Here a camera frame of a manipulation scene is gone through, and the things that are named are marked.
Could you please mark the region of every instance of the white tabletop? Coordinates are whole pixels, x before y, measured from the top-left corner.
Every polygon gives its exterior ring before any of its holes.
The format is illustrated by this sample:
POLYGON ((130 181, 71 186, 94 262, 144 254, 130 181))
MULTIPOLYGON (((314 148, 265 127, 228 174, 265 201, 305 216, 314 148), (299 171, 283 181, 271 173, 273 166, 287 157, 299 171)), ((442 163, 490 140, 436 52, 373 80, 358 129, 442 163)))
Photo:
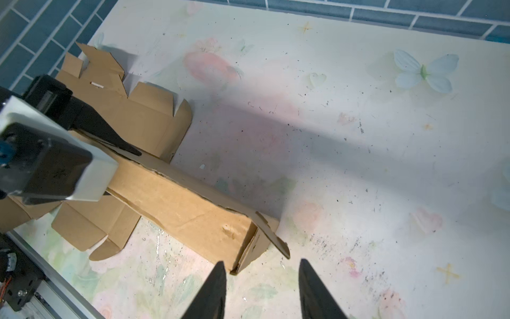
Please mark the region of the white tabletop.
MULTIPOLYGON (((291 260, 229 276, 225 318, 300 317, 301 258, 358 319, 508 316, 510 45, 181 0, 119 0, 90 44, 190 102, 172 165, 281 219, 291 260), (452 92, 397 88, 398 48, 457 54, 452 92)), ((144 219, 89 262, 28 234, 51 218, 19 231, 106 317, 179 317, 213 266, 144 219)))

